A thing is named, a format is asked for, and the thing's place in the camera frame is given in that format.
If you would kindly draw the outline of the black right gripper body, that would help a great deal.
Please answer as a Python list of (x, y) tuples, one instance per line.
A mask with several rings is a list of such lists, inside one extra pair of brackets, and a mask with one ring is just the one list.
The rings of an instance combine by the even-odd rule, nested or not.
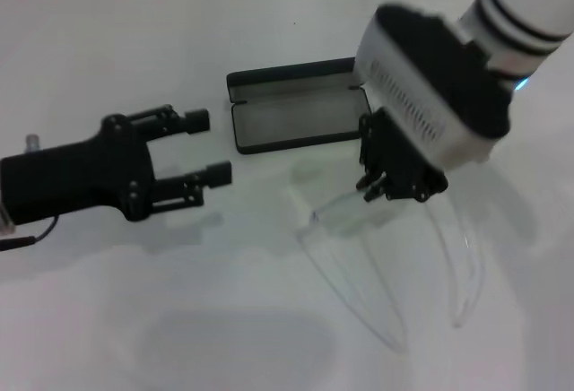
[(364, 175), (377, 174), (387, 181), (383, 196), (388, 201), (424, 203), (448, 188), (445, 174), (423, 158), (384, 109), (361, 116), (359, 133)]

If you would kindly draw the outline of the clear white glasses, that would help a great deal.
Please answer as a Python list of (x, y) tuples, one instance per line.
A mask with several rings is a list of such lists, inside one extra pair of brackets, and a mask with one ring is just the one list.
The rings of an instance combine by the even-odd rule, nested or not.
[(393, 352), (435, 319), (463, 326), (483, 289), (481, 241), (454, 189), (426, 203), (342, 195), (311, 214), (298, 241), (346, 309)]

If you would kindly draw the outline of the black glasses case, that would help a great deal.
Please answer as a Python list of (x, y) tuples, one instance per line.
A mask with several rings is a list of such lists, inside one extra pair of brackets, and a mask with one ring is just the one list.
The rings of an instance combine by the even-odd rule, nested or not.
[(355, 140), (370, 113), (354, 58), (230, 73), (236, 149), (244, 155)]

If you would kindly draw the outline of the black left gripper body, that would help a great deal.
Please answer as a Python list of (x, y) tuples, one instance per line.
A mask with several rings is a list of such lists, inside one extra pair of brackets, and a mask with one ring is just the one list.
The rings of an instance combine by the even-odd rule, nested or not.
[(125, 115), (105, 117), (91, 138), (0, 161), (2, 205), (15, 224), (109, 206), (130, 222), (152, 213), (147, 141)]

